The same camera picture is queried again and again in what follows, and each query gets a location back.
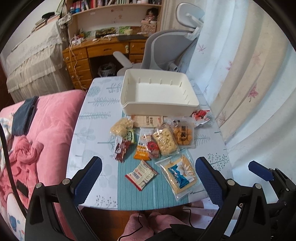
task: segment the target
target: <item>chair armrest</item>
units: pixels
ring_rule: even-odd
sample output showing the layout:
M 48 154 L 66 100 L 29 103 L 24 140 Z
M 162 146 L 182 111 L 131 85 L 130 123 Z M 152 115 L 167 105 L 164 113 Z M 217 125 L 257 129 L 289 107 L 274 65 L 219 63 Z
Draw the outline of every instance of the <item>chair armrest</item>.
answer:
M 125 55 L 119 51 L 115 51 L 113 53 L 113 56 L 118 60 L 118 62 L 127 69 L 130 69 L 133 67 L 133 64 L 130 62 L 130 60 L 125 57 Z

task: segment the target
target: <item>shelf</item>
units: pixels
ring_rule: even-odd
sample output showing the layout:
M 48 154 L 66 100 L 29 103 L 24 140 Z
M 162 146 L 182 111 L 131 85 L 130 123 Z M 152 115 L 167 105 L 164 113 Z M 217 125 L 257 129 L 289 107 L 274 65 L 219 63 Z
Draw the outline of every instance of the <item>shelf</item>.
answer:
M 73 16 L 77 16 L 79 14 L 83 14 L 83 13 L 87 13 L 87 12 L 91 12 L 91 11 L 94 11 L 94 10 L 98 10 L 98 9 L 104 9 L 104 8 L 112 8 L 112 7 L 129 7 L 129 6 L 146 6 L 146 7 L 161 7 L 161 5 L 157 5 L 157 4 L 142 4 L 142 3 L 139 3 L 139 4 L 135 4 L 135 3 L 129 3 L 129 4 L 111 4 L 109 6 L 102 6 L 102 7 L 96 7 L 96 8 L 91 8 L 91 9 L 88 9 L 88 10 L 84 10 L 82 12 L 78 12 L 78 13 L 74 13 Z

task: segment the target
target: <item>metal screw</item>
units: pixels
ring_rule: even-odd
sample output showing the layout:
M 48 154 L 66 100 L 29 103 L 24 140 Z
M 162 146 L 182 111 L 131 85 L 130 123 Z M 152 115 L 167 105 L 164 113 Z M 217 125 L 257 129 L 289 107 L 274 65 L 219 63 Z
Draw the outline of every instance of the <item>metal screw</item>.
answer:
M 66 178 L 66 179 L 64 179 L 63 181 L 62 181 L 62 184 L 64 184 L 64 185 L 67 185 L 67 184 L 69 184 L 70 183 L 70 179 L 69 178 Z
M 255 184 L 255 187 L 256 187 L 257 189 L 261 189 L 261 188 L 262 188 L 262 186 L 261 186 L 259 183 L 256 183 L 256 184 Z
M 229 179 L 227 181 L 227 184 L 230 185 L 230 186 L 234 186 L 235 185 L 235 182 L 232 179 Z
M 42 187 L 42 183 L 37 183 L 37 184 L 35 185 L 35 187 L 36 187 L 36 188 L 41 188 L 41 187 Z

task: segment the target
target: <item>blue gripper pad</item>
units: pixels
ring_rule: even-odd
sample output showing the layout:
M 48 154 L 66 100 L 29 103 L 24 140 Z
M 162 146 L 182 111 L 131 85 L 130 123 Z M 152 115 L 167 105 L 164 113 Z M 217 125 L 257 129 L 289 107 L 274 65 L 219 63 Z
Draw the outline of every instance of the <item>blue gripper pad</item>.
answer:
M 265 181 L 272 181 L 274 179 L 274 176 L 272 174 L 272 171 L 267 169 L 265 166 L 262 166 L 256 161 L 251 161 L 248 165 L 249 170 L 256 174 L 257 176 L 261 177 Z
M 85 202 L 101 172 L 102 160 L 99 157 L 94 156 L 83 170 L 79 170 L 75 174 L 73 179 L 75 179 L 75 177 L 79 179 L 73 189 L 73 203 L 76 206 Z
M 223 190 L 212 175 L 210 169 L 212 169 L 212 172 L 215 171 L 204 157 L 200 157 L 196 160 L 195 170 L 197 175 L 202 181 L 212 203 L 221 208 L 223 206 Z

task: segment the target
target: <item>snack package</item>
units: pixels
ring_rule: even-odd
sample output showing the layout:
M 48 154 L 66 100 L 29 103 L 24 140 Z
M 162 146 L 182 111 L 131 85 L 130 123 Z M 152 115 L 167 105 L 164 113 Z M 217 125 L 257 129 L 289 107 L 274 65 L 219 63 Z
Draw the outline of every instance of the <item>snack package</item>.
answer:
M 171 128 L 180 148 L 195 148 L 194 125 L 185 119 L 172 119 Z
M 135 159 L 150 161 L 149 152 L 146 148 L 146 145 L 152 140 L 152 132 L 153 129 L 151 128 L 141 128 L 137 150 L 134 155 Z
M 155 128 L 163 124 L 162 116 L 132 115 L 131 119 L 134 121 L 134 126 L 139 128 Z
M 159 158 L 159 156 L 160 156 L 159 148 L 158 148 L 156 141 L 153 138 L 151 138 L 151 140 L 146 144 L 146 149 L 149 153 L 150 159 L 158 159 Z
M 117 161 L 124 162 L 124 156 L 131 144 L 131 141 L 122 138 L 121 136 L 116 137 L 114 154 L 111 157 Z
M 206 124 L 210 119 L 207 117 L 210 110 L 197 110 L 192 113 L 192 119 L 194 121 L 194 126 Z
M 139 191 L 142 191 L 146 184 L 158 173 L 150 167 L 145 161 L 141 160 L 140 164 L 125 177 L 136 186 Z
M 133 128 L 133 121 L 128 118 L 121 118 L 110 129 L 111 134 L 115 136 L 126 137 L 128 130 Z
M 135 131 L 133 129 L 128 130 L 128 133 L 124 139 L 130 141 L 131 144 L 135 144 L 136 143 Z
M 155 128 L 153 137 L 162 155 L 169 156 L 180 151 L 169 124 L 164 123 L 160 127 Z
M 176 201 L 194 191 L 201 184 L 195 172 L 193 159 L 187 149 L 155 164 L 161 167 L 166 180 L 172 187 Z

